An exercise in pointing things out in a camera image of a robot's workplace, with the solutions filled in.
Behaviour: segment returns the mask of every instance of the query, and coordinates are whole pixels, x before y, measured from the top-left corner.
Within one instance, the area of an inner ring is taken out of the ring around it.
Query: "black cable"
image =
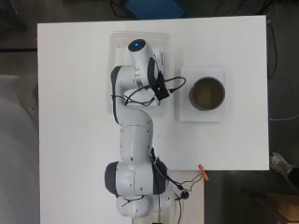
[[[118,4],[116,4],[116,3],[113,2],[112,0],[109,0],[109,3],[110,3],[110,6],[111,6],[111,9],[112,9],[112,11],[113,11],[113,14],[114,14],[116,17],[119,17],[119,18],[132,18],[132,17],[130,17],[130,16],[120,16],[119,14],[116,13],[116,11],[115,11],[115,9],[114,9],[113,6],[116,6],[116,7],[120,8],[120,9],[123,11],[122,7],[120,7]]]
[[[158,179],[157,179],[157,175],[153,174],[154,178],[155,178],[155,182],[156,182],[156,185],[157,185],[157,189],[159,191],[159,194],[158,194],[158,205],[159,205],[159,213],[158,213],[158,219],[159,219],[159,223],[161,223],[161,202],[160,202],[160,188],[159,188],[159,182],[158,182]]]
[[[178,216],[178,224],[179,224],[180,219],[181,219],[181,203],[180,203],[179,196],[177,194],[176,194],[176,196],[177,196],[177,201],[178,201],[178,204],[179,204],[179,216]]]
[[[37,52],[37,49],[0,49],[0,53],[25,53]]]
[[[150,85],[148,85],[148,86],[144,86],[144,87],[140,87],[140,88],[138,88],[137,90],[135,90],[135,91],[133,91],[129,96],[128,96],[128,98],[126,99],[126,101],[125,101],[125,105],[128,105],[129,104],[129,100],[131,100],[131,98],[132,98],[132,96],[135,94],[135,93],[137,93],[137,92],[139,92],[139,91],[142,91],[142,90],[147,90],[148,88],[150,88]]]
[[[111,95],[111,97],[118,97],[118,98],[121,98],[123,101],[126,101],[127,100],[127,97],[126,96],[119,96],[119,95]],[[155,100],[155,98],[154,97],[152,97],[150,100],[148,100],[148,101],[145,101],[145,102],[139,102],[139,101],[135,101],[135,100],[130,100],[129,102],[128,102],[128,104],[131,104],[131,103],[133,103],[133,104],[139,104],[139,105],[143,105],[143,106],[149,106],[149,105],[151,105],[151,103],[153,102]]]
[[[169,78],[167,80],[165,80],[164,82],[169,82],[169,81],[173,81],[173,80],[176,80],[176,79],[182,79],[183,80],[183,83],[180,84],[178,87],[175,87],[173,89],[169,89],[169,92],[170,93],[174,93],[175,91],[177,91],[178,89],[180,89],[183,85],[186,84],[186,78],[185,77],[172,77],[172,78]]]
[[[219,8],[220,8],[220,5],[221,5],[221,0],[218,1],[218,4],[217,4],[215,10],[214,10],[213,13],[212,13],[212,16],[215,16],[215,13],[218,12],[218,10],[219,10]]]
[[[269,78],[272,78],[275,74],[275,72],[277,71],[277,67],[278,67],[278,50],[277,50],[277,41],[275,39],[275,34],[274,34],[274,30],[272,25],[267,24],[267,26],[269,26],[271,33],[272,33],[272,39],[273,39],[273,45],[274,45],[274,52],[275,52],[275,64],[274,64],[274,69],[272,72],[272,75]]]
[[[141,196],[141,197],[138,198],[138,199],[132,199],[132,200],[123,198],[123,199],[124,199],[125,201],[127,201],[127,202],[126,202],[122,207],[124,207],[124,206],[127,205],[128,203],[135,202],[135,201],[139,201],[139,200],[141,200],[141,199],[143,199],[143,198],[144,198],[144,195]]]
[[[183,184],[186,184],[186,183],[192,183],[198,176],[200,176],[200,175],[203,175],[203,174],[199,174],[199,175],[197,175],[195,178],[193,178],[192,180],[186,180],[186,181],[183,181],[182,183],[180,183],[181,185],[183,185]]]
[[[193,183],[191,184],[190,189],[185,189],[185,190],[187,190],[188,192],[192,192],[192,188],[193,188],[193,186],[194,186],[196,183],[198,183],[199,181],[201,181],[201,179],[202,179],[203,177],[204,177],[204,176],[202,175],[198,180],[196,180],[195,182],[193,182]]]
[[[278,81],[281,81],[281,80],[284,80],[284,81],[286,81],[287,83],[288,83],[288,85],[289,85],[289,87],[290,87],[290,91],[291,91],[291,94],[293,95],[293,91],[292,91],[292,85],[291,85],[291,83],[288,81],[288,80],[286,80],[285,78],[275,78],[275,77],[273,77],[273,78],[268,78],[268,81],[272,81],[272,80],[278,80]]]
[[[243,4],[244,4],[244,0],[242,0],[242,3],[240,4],[240,6],[231,14],[231,16],[234,16],[234,14],[240,9],[243,7]]]
[[[260,174],[260,175],[263,175],[263,176],[267,177],[268,179],[270,179],[271,181],[273,181],[274,183],[276,183],[277,185],[279,185],[280,187],[285,188],[285,186],[282,186],[280,183],[278,183],[278,181],[274,180],[269,175],[263,174],[263,173],[261,173],[259,171],[252,171],[252,172]],[[295,190],[291,189],[289,186],[288,186],[288,189],[290,189],[295,195],[299,195],[298,192],[296,192]]]

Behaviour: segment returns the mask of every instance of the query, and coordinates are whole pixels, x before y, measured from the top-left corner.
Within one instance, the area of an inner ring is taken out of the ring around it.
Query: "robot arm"
[[[122,161],[112,162],[107,167],[105,182],[107,189],[118,197],[118,209],[123,216],[143,217],[153,206],[152,196],[164,193],[168,181],[157,173],[150,161],[153,135],[150,115],[126,106],[124,93],[148,86],[159,100],[169,93],[150,46],[138,39],[128,49],[135,65],[118,66],[111,73],[113,115],[121,126]],[[159,166],[166,172],[160,161]]]

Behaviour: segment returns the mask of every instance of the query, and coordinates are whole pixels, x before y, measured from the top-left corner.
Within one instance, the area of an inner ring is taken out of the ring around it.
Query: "orange clip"
[[[204,176],[204,179],[205,179],[205,181],[208,181],[209,180],[209,178],[208,178],[208,176],[207,176],[207,174],[206,174],[206,171],[204,170],[204,166],[202,165],[202,164],[199,164],[198,165],[198,168],[200,169],[200,171],[202,172],[202,174],[203,174],[203,176]]]

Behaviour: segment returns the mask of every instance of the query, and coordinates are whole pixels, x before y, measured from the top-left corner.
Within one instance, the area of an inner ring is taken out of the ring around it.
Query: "white cable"
[[[278,15],[278,8],[277,7],[273,7],[273,8],[276,10],[276,14],[275,14],[275,16],[271,20],[268,20],[267,23],[270,23],[271,21],[273,21],[274,18]]]
[[[286,120],[291,120],[291,119],[298,119],[299,118],[299,115],[296,115],[294,117],[291,117],[291,118],[286,118],[286,119],[269,119],[271,121],[286,121]]]

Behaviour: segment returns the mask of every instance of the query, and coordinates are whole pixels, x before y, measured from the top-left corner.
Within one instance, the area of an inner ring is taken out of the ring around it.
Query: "gray floor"
[[[209,17],[217,0],[179,1],[187,11],[187,17]],[[214,16],[229,16],[239,6],[238,0],[222,1]],[[254,11],[262,1],[248,0]],[[38,22],[62,21],[115,21],[108,1],[105,0],[16,0],[15,5],[29,27],[26,34],[9,31],[0,35],[0,48],[35,48],[36,24]],[[299,4],[284,1],[277,5],[278,15],[271,22],[274,27],[278,50],[278,68],[275,78],[268,81],[269,118],[287,118],[299,114]],[[269,14],[271,20],[276,12]],[[242,7],[235,15],[251,15]],[[270,72],[274,66],[274,51],[271,33],[268,33],[268,64]],[[20,98],[34,123],[37,125],[38,111],[31,90],[37,81],[36,53],[0,53],[0,74],[18,75],[24,80],[20,87]],[[299,166],[299,119],[287,122],[269,122],[270,150],[281,153],[287,161]],[[250,192],[298,193],[281,176],[273,172],[210,172],[206,183],[206,224],[211,223],[276,223],[264,214]]]

